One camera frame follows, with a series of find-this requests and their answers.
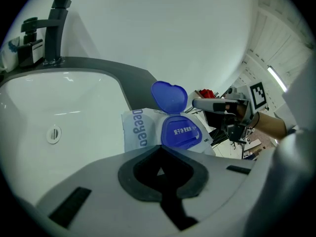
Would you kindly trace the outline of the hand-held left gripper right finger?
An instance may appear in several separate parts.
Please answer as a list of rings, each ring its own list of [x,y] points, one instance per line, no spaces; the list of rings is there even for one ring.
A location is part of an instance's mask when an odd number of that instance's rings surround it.
[[[162,147],[169,171],[184,179],[161,206],[178,228],[172,237],[244,237],[254,206],[256,162]]]

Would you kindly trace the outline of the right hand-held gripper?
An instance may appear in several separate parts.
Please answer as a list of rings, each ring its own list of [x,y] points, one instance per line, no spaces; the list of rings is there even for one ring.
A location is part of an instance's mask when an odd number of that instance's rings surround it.
[[[267,106],[261,82],[230,87],[222,98],[195,98],[192,106],[207,111],[207,124],[221,130],[232,142],[245,144],[246,127]]]

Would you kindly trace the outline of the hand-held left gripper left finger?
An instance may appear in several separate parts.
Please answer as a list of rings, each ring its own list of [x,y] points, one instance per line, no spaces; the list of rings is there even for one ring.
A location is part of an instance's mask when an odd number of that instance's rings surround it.
[[[179,190],[188,160],[165,146],[94,161],[37,203],[50,220],[80,237],[164,237],[188,227]]]

